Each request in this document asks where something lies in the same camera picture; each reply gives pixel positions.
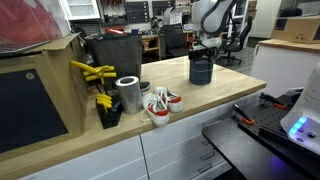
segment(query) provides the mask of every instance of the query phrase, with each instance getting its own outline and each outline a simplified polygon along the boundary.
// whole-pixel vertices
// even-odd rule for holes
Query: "workbench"
[[[193,85],[189,82],[187,56],[142,65],[141,80],[152,83],[151,89],[146,93],[152,92],[156,86],[163,86],[182,97],[183,111],[170,114],[170,123],[254,93],[266,86],[264,81],[218,65],[214,65],[210,84]],[[153,129],[157,127],[152,121],[141,121],[140,113],[122,113],[118,126],[103,129],[95,108],[95,94],[89,93],[83,135],[0,162],[0,179],[16,179]]]

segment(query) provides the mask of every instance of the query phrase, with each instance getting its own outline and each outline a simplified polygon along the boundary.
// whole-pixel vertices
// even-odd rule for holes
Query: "red fabric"
[[[50,12],[34,0],[35,8],[23,0],[0,1],[0,41],[25,42],[60,38],[59,26]]]

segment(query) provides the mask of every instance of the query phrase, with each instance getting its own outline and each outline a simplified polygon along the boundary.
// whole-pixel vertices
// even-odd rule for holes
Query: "blue light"
[[[305,116],[302,116],[302,117],[298,120],[298,122],[300,122],[300,123],[302,123],[302,124],[304,124],[306,121],[307,121],[307,117],[305,117]]]
[[[289,131],[289,134],[290,135],[294,135],[297,132],[297,130],[298,129],[296,129],[296,128],[291,128],[290,131]]]
[[[299,128],[307,121],[307,117],[302,116],[290,129],[289,134],[294,135]]]
[[[294,124],[293,127],[296,128],[296,129],[299,129],[299,128],[301,128],[301,126],[302,126],[302,124],[297,124],[297,123],[296,123],[296,124]]]

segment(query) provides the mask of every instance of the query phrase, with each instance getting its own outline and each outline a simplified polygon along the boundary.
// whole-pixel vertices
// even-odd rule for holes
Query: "white wall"
[[[257,13],[252,22],[250,37],[270,38],[281,0],[257,0]]]

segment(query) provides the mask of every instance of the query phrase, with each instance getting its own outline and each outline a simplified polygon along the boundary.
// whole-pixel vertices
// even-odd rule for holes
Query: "yellow handle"
[[[107,96],[105,94],[97,94],[97,98],[105,98],[105,99],[108,99],[108,100],[111,100],[112,98],[110,96]]]
[[[96,67],[96,68],[94,68],[97,72],[100,70],[100,69],[102,69],[102,71],[104,72],[104,71],[114,71],[114,66],[102,66],[102,67]],[[94,73],[92,73],[92,72],[88,72],[88,71],[85,71],[85,72],[83,72],[83,75],[84,76],[89,76],[89,75],[91,75],[91,74],[94,74]]]
[[[107,103],[105,101],[98,100],[97,103],[100,104],[100,105],[103,105],[104,107],[107,107],[107,108],[111,108],[112,107],[111,104],[109,104],[109,103]]]
[[[108,104],[111,104],[111,100],[109,100],[109,99],[99,98],[99,97],[98,97],[97,100],[98,100],[98,101],[103,101],[103,102],[108,103]]]
[[[71,61],[70,61],[70,64],[71,64],[71,65],[74,65],[74,66],[77,66],[77,67],[79,67],[79,68],[81,68],[81,69],[84,69],[84,70],[86,70],[86,71],[88,71],[88,72],[90,72],[90,73],[92,73],[92,74],[98,73],[98,71],[97,71],[95,68],[90,67],[90,66],[88,66],[88,65],[86,65],[86,64],[83,64],[83,63],[79,63],[79,62],[74,61],[74,60],[71,60]]]
[[[103,73],[103,77],[117,77],[117,74],[116,73]],[[99,78],[101,78],[101,77],[98,77],[97,75],[91,75],[91,76],[86,77],[86,81],[92,81],[92,80],[99,79]]]

